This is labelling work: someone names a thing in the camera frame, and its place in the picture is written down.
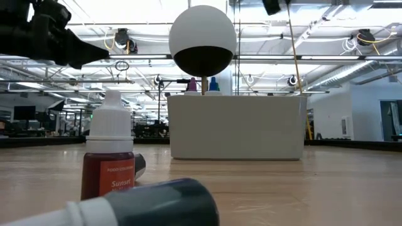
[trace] monitor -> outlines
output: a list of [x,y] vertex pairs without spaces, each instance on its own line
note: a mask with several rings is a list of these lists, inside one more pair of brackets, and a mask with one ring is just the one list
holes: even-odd
[[14,120],[34,120],[35,110],[35,106],[15,106]]

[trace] white box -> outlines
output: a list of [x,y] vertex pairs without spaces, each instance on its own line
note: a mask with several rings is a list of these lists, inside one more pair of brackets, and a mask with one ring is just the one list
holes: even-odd
[[168,97],[176,159],[300,159],[306,97]]

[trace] white ball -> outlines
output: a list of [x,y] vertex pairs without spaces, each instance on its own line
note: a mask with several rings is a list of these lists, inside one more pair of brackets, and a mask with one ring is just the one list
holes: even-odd
[[186,73],[213,76],[225,69],[236,52],[237,36],[230,19],[212,6],[194,6],[173,23],[170,53]]

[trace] bottle label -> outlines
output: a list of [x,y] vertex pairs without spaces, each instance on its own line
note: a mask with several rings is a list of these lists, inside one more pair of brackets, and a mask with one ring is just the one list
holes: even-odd
[[100,163],[99,195],[134,186],[134,159]]

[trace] floor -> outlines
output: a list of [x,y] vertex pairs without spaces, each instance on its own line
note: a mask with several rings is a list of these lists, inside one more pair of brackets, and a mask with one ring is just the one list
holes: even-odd
[[[223,226],[387,226],[402,222],[402,154],[306,147],[302,161],[179,161],[136,145],[141,184],[192,177]],[[84,145],[0,149],[0,223],[79,201]]]

